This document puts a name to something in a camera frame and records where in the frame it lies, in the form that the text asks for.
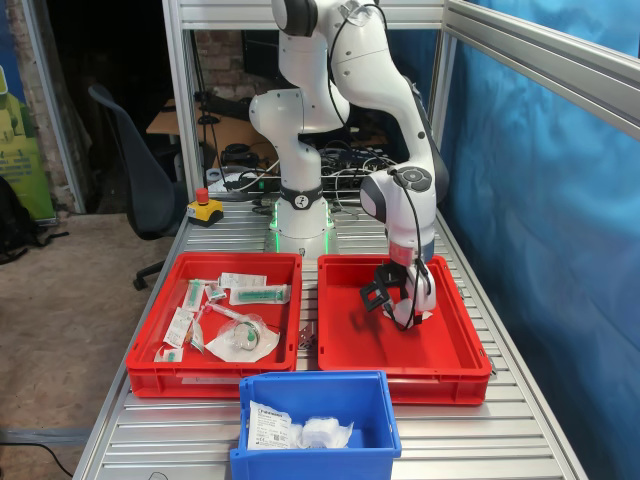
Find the brick wall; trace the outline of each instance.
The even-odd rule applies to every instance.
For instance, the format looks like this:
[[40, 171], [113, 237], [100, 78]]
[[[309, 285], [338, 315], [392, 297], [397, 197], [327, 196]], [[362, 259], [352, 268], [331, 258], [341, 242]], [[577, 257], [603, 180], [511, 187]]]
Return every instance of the brick wall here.
[[216, 95], [239, 100], [276, 88], [267, 79], [245, 73], [239, 30], [198, 31], [196, 43], [204, 83]]
[[[86, 137], [84, 128], [78, 123], [79, 119], [71, 100], [68, 98], [64, 75], [60, 68], [53, 31], [51, 30], [46, 10], [46, 2], [34, 2], [34, 6], [46, 49], [45, 55], [47, 55], [51, 76], [55, 84], [61, 117], [64, 122], [61, 128], [64, 128], [69, 140], [71, 162], [76, 167], [80, 189], [87, 196], [91, 193], [92, 188], [92, 178], [86, 161], [89, 140]], [[69, 182], [67, 181], [57, 139], [51, 124], [51, 117], [44, 97], [44, 90], [40, 81], [38, 65], [31, 45], [22, 2], [20, 0], [6, 0], [6, 11], [9, 29], [15, 43], [15, 54], [18, 60], [22, 87], [31, 114], [31, 120], [36, 130], [42, 165], [49, 183], [49, 192], [56, 210], [73, 212], [75, 211], [74, 198], [69, 189]]]

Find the metal workbench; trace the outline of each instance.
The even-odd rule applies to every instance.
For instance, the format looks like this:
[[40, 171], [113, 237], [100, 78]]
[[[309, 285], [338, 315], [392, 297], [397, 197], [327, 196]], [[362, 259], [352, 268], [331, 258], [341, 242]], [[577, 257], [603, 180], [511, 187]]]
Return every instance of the metal workbench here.
[[[138, 330], [178, 254], [263, 250], [269, 218], [253, 213], [250, 203], [224, 208], [224, 220], [212, 228], [183, 223]], [[341, 253], [387, 252], [383, 225], [366, 214], [338, 213], [335, 221]], [[495, 374], [482, 406], [395, 408], [403, 450], [393, 478], [586, 479], [441, 216], [436, 231], [436, 254], [449, 264]], [[315, 262], [304, 262], [301, 329], [315, 328], [316, 285]], [[315, 351], [301, 350], [298, 370], [314, 368]], [[239, 420], [238, 402], [136, 398], [123, 362], [74, 479], [231, 479], [229, 449], [237, 442]]]

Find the blue box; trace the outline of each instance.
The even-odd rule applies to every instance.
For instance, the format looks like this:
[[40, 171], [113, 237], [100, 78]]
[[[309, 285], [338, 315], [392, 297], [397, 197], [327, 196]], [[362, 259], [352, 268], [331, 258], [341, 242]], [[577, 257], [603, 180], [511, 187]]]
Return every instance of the blue box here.
[[[354, 422], [348, 448], [247, 450], [250, 400], [291, 416]], [[400, 457], [387, 376], [384, 372], [291, 372], [248, 377], [240, 383], [241, 429], [231, 450], [233, 480], [388, 480]]]

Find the wooden desk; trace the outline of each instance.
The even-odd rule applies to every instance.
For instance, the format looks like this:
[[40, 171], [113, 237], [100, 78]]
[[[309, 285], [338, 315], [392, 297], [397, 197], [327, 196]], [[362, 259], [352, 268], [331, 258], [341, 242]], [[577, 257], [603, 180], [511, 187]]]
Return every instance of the wooden desk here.
[[[175, 105], [174, 100], [169, 100], [165, 106]], [[202, 110], [200, 110], [200, 104], [196, 102], [196, 127], [198, 128], [198, 139], [204, 140], [204, 127], [205, 125], [198, 125], [198, 119], [202, 116]], [[220, 123], [213, 126], [216, 131], [216, 139], [218, 140], [218, 148], [222, 152], [227, 145], [232, 143], [244, 143], [251, 146], [251, 151], [260, 155], [261, 158], [266, 157], [267, 163], [272, 164], [278, 159], [273, 145], [269, 141], [260, 135], [251, 122], [245, 122], [244, 120], [238, 120], [232, 117], [225, 117], [223, 115], [212, 114], [214, 117], [220, 119]], [[147, 133], [160, 134], [160, 135], [180, 135], [180, 127], [178, 126], [178, 115], [174, 112], [160, 112], [153, 119], [153, 122], [147, 127]], [[215, 148], [213, 141], [213, 135], [211, 135], [211, 128], [207, 130], [207, 144]]]

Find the red button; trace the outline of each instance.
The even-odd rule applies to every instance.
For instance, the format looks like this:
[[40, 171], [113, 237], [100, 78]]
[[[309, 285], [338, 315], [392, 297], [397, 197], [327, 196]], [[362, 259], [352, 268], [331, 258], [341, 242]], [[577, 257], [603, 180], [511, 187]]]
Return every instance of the red button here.
[[209, 203], [209, 191], [206, 188], [199, 188], [196, 190], [196, 202], [200, 205], [206, 205]]

